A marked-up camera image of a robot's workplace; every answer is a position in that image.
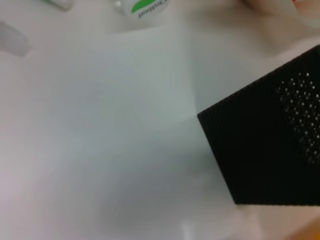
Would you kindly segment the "clear water bottle green label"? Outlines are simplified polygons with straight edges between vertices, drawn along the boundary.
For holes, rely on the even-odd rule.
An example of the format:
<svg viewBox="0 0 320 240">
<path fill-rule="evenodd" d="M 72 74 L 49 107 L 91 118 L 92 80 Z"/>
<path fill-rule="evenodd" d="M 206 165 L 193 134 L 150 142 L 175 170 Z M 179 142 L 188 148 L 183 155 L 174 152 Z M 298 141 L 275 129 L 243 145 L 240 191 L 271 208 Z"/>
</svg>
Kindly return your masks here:
<svg viewBox="0 0 320 240">
<path fill-rule="evenodd" d="M 168 7 L 171 0 L 111 0 L 115 9 L 130 20 L 152 18 Z"/>
</svg>

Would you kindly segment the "green utility knife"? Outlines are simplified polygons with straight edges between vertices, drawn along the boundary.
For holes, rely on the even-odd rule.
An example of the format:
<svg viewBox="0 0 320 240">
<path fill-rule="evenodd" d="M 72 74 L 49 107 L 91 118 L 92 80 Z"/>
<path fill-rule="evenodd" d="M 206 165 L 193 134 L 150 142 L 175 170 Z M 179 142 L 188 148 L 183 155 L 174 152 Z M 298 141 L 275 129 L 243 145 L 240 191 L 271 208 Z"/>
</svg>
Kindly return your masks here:
<svg viewBox="0 0 320 240">
<path fill-rule="evenodd" d="M 53 5 L 62 9 L 63 11 L 68 11 L 74 5 L 74 0 L 49 0 Z"/>
</svg>

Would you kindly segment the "black mesh pen holder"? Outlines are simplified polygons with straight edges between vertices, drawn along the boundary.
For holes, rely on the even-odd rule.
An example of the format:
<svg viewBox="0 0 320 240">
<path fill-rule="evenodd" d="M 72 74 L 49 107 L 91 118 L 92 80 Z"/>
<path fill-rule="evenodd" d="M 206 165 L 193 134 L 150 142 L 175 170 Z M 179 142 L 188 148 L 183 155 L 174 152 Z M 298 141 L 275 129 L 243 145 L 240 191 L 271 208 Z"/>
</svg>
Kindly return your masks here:
<svg viewBox="0 0 320 240">
<path fill-rule="evenodd" d="M 320 45 L 197 117 L 235 204 L 320 206 Z"/>
</svg>

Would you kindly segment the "grey marker pen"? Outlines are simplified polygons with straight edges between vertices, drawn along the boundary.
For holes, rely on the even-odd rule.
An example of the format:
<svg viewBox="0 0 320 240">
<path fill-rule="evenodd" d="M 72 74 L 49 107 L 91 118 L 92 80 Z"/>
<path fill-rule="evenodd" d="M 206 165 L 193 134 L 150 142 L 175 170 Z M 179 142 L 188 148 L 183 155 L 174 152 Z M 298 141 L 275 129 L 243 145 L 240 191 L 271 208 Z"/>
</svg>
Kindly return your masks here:
<svg viewBox="0 0 320 240">
<path fill-rule="evenodd" d="M 29 39 L 25 34 L 0 21 L 0 52 L 23 57 L 30 49 Z"/>
</svg>

